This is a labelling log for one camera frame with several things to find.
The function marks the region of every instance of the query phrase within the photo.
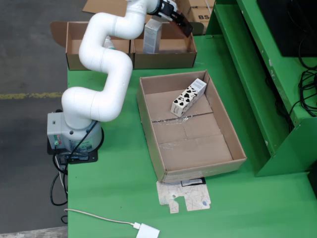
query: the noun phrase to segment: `gray floor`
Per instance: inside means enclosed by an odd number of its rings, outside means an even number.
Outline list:
[[[64,49],[54,20],[87,21],[86,0],[10,0],[0,7],[0,94],[63,92]],[[46,154],[47,113],[60,98],[0,100],[0,234],[63,226],[63,207],[50,203],[56,171]],[[65,197],[58,183],[56,200]]]

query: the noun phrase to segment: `cardboard box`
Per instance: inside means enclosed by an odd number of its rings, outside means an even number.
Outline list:
[[[191,15],[192,19],[195,22],[207,22],[210,21],[210,12],[205,7],[198,7],[198,8],[192,8],[191,9]]]
[[[106,12],[116,16],[125,16],[127,0],[87,0],[83,11],[89,13]],[[146,16],[148,22],[152,16]]]
[[[177,7],[194,27],[194,35],[206,33],[215,0],[178,0]]]
[[[191,68],[194,66],[197,49],[193,35],[185,37],[171,23],[163,23],[158,54],[144,54],[144,32],[133,40],[135,50],[134,68]]]
[[[88,22],[54,21],[51,23],[51,33],[56,43],[66,49],[66,59],[69,70],[88,70],[80,62],[79,47],[86,32]],[[114,47],[118,51],[129,54],[129,40],[111,37]],[[133,61],[134,47],[131,42],[130,57]]]
[[[196,78],[205,94],[184,117],[170,102]],[[160,182],[177,182],[238,170],[246,155],[207,71],[140,78],[141,121]]]

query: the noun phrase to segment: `white carton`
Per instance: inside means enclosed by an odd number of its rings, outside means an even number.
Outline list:
[[[144,28],[143,53],[158,53],[161,35],[162,22],[150,19]]]
[[[177,97],[171,108],[171,113],[181,117],[185,112],[205,93],[207,84],[196,79],[179,97]]]

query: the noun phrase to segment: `power adapter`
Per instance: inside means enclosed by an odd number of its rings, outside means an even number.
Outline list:
[[[158,238],[159,237],[158,229],[155,229],[143,223],[139,224],[135,222],[133,228],[139,230],[136,238]]]

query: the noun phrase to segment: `computer monitor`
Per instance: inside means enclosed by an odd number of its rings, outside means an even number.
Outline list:
[[[283,56],[317,57],[317,0],[258,0]]]

